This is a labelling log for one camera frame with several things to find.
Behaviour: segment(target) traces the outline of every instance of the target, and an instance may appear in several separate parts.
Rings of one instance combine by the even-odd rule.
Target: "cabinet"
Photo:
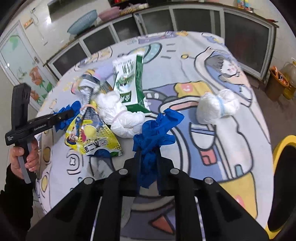
[[[85,57],[117,42],[143,34],[166,31],[209,32],[225,45],[244,71],[262,80],[266,75],[276,37],[276,26],[255,14],[225,5],[169,4],[151,7],[107,22],[76,40],[48,61],[61,77]]]
[[[177,29],[194,32],[212,33],[210,10],[174,9]]]

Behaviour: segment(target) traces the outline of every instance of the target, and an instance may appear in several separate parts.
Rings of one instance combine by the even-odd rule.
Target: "round table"
[[[82,60],[49,93],[38,116],[59,111],[80,100],[71,93],[83,73],[105,79],[113,87],[112,60],[135,50],[145,50],[143,89],[154,119],[167,108],[181,112],[184,120],[171,129],[173,145],[162,146],[162,156],[191,177],[212,177],[265,227],[273,198],[272,151],[268,128],[255,94],[239,63],[216,35],[165,32],[129,39]],[[234,116],[216,125],[201,125],[195,117],[199,97],[205,92],[231,89],[240,101]],[[88,174],[89,167],[108,175],[134,156],[133,140],[118,138],[124,154],[108,160],[83,156],[65,145],[65,132],[54,129],[39,135],[41,168],[37,194],[44,212],[50,211]],[[160,197],[156,183],[141,189],[131,207],[122,237],[136,240],[174,240],[172,197]]]

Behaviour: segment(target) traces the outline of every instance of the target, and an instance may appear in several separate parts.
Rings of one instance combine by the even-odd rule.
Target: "blue basket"
[[[98,13],[96,12],[96,10],[92,10],[79,18],[75,23],[73,23],[67,32],[69,34],[77,35],[83,30],[90,27],[97,18]]]

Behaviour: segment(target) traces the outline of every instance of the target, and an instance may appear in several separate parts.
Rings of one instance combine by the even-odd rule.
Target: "human hand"
[[[38,142],[34,139],[31,143],[32,150],[27,157],[27,163],[25,167],[29,169],[29,171],[34,172],[39,168],[39,154],[38,154]],[[17,177],[24,179],[22,174],[22,170],[20,168],[19,162],[17,157],[22,156],[24,154],[24,149],[21,147],[12,147],[9,151],[9,159],[11,162],[11,171]]]

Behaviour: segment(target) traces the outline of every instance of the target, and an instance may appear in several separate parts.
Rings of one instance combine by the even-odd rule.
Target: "yellow chair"
[[[274,241],[295,240],[296,136],[283,139],[275,148],[273,159],[274,198],[265,230]]]

